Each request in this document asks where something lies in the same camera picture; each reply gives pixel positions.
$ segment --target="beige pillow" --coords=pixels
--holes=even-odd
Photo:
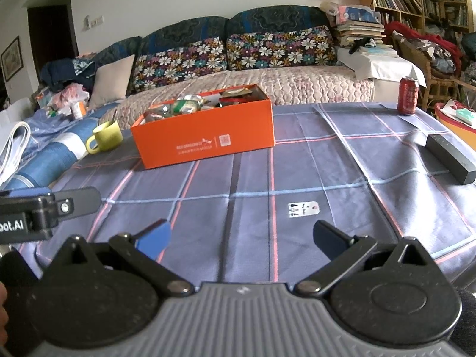
[[[131,55],[98,68],[89,103],[90,109],[126,97],[134,58],[135,56]]]

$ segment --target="orange shoe box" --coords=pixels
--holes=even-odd
[[[272,148],[275,139],[271,101],[256,84],[228,87],[198,95],[206,97],[238,88],[252,90],[253,96],[260,100],[148,123],[143,123],[144,116],[141,116],[132,125],[131,131],[144,167],[151,169]]]

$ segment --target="black circular disc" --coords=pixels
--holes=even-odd
[[[83,349],[136,334],[152,320],[158,302],[154,288],[138,276],[70,266],[33,289],[28,310],[47,341]]]
[[[330,304],[354,332],[382,344],[420,345],[447,334],[460,314],[451,286],[423,273],[392,276],[383,269],[355,274],[337,284]]]

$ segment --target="mug handle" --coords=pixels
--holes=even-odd
[[[89,139],[86,141],[86,150],[89,154],[96,154],[99,152],[99,145],[96,145],[94,149],[91,149],[90,145],[91,142],[96,141],[96,136],[91,136]]]

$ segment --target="qr code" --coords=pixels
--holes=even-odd
[[[231,145],[230,134],[220,136],[220,146],[230,146],[230,145]]]

